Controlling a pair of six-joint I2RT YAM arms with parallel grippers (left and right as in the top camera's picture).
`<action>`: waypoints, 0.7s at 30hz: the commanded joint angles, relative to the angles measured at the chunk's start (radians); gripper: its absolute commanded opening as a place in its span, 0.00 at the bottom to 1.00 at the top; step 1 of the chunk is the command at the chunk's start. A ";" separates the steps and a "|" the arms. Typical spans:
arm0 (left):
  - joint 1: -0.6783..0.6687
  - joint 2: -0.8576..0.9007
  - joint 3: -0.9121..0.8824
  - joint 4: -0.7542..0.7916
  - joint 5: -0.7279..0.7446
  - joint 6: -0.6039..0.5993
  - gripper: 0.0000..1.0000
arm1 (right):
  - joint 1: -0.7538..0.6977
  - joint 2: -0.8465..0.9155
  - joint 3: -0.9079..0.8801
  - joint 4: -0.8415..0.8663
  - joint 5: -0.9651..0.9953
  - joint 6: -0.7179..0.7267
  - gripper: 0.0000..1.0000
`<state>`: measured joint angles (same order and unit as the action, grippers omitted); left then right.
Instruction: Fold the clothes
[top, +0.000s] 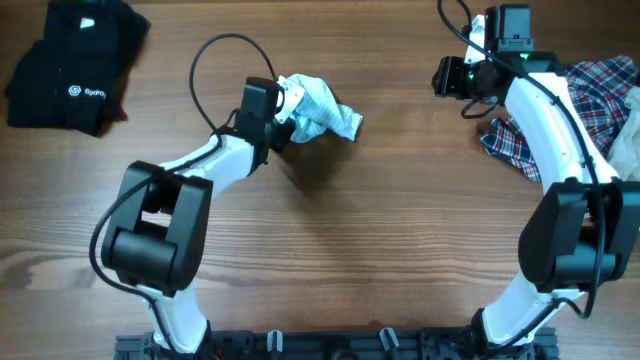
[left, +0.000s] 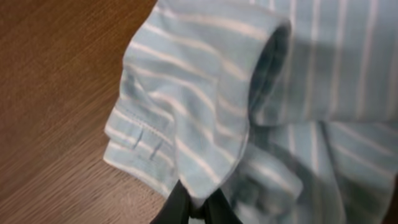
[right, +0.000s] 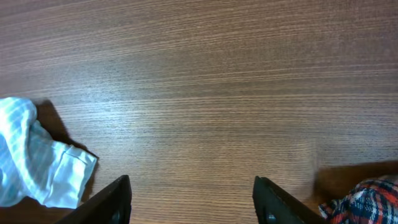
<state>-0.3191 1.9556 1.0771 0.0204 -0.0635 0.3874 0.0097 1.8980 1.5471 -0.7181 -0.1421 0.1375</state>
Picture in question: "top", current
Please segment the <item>light blue striped shirt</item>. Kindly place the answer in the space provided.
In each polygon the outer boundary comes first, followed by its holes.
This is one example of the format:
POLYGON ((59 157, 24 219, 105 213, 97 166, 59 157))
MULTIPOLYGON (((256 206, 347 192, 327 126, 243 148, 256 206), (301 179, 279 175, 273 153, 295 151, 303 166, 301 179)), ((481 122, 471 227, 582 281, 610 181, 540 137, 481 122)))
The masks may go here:
POLYGON ((326 130, 352 142, 356 140, 363 116, 351 107, 339 104, 324 80, 303 74, 285 78, 297 82, 306 90, 304 98, 288 119, 295 125, 290 141, 306 143, 326 130))

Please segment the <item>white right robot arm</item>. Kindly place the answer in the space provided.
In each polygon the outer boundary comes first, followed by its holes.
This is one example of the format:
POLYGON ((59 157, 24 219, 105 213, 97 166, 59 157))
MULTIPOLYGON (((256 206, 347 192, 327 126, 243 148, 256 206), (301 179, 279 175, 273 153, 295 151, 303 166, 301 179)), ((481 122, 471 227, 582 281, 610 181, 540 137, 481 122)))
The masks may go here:
POLYGON ((565 68, 538 52, 524 4, 490 7, 455 30, 464 57, 445 57, 437 96, 504 108, 522 131, 544 195, 518 244, 519 272, 474 315, 465 354, 497 359, 537 347, 559 310, 588 318, 599 287, 619 279, 639 231, 639 185, 605 162, 575 110, 565 68))

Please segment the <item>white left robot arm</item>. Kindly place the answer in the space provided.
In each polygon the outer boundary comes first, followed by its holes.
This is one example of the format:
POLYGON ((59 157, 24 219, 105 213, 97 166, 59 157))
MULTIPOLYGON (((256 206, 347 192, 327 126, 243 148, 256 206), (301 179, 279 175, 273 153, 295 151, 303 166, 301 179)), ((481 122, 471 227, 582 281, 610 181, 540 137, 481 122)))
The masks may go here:
POLYGON ((298 100, 282 80, 249 77, 232 127, 179 160, 127 168, 100 257, 142 298, 153 329, 117 337, 115 358, 212 358, 211 326, 194 289, 211 201, 285 146, 294 126, 277 115, 298 100))

